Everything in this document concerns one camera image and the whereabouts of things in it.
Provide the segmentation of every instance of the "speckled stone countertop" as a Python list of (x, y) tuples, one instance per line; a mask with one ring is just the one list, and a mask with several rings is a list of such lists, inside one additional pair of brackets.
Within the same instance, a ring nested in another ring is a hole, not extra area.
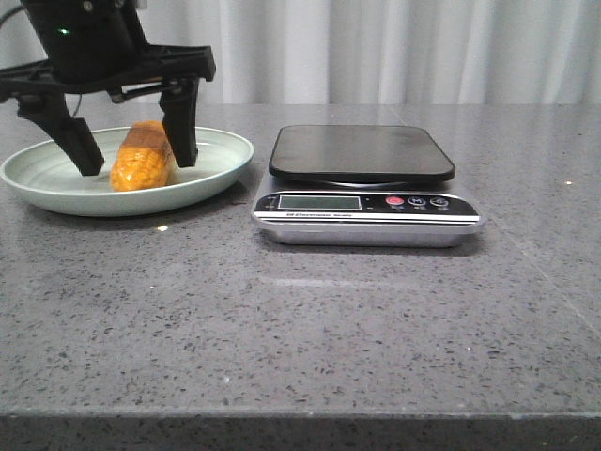
[[(16, 109), (2, 161), (47, 139)], [(601, 449), (601, 106), (199, 105), (197, 123), (256, 154), (188, 208), (73, 217), (0, 186), (0, 449)], [(269, 241), (250, 208), (294, 124), (427, 129), (484, 231)]]

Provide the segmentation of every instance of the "toy corn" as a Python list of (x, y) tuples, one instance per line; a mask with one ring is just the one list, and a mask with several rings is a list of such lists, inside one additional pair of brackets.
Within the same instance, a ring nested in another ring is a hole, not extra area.
[(111, 169), (111, 186), (116, 191), (145, 190), (165, 186), (174, 156), (162, 123), (134, 123), (119, 147)]

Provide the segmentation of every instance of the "scale display screen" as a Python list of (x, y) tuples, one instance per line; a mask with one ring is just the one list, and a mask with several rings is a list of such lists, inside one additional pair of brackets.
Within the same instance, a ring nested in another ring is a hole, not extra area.
[(281, 195), (278, 208), (283, 210), (360, 210), (355, 195)]

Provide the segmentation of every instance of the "plate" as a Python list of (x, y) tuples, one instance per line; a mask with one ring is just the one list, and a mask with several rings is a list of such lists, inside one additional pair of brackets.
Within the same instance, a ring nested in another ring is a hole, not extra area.
[(77, 216), (133, 216), (185, 207), (212, 197), (241, 175), (253, 144), (231, 132), (196, 127), (195, 167), (175, 167), (167, 186), (115, 192), (110, 171), (129, 127), (92, 132), (104, 157), (97, 176), (83, 177), (54, 141), (26, 148), (0, 166), (0, 177), (17, 196), (46, 210)]

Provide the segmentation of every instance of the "curtain fold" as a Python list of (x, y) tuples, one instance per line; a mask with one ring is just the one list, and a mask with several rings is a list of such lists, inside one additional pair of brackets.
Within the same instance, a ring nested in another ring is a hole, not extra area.
[[(601, 102), (598, 0), (148, 0), (138, 13), (152, 43), (212, 47), (209, 103)], [(0, 30), (0, 67), (42, 57), (23, 13)]]

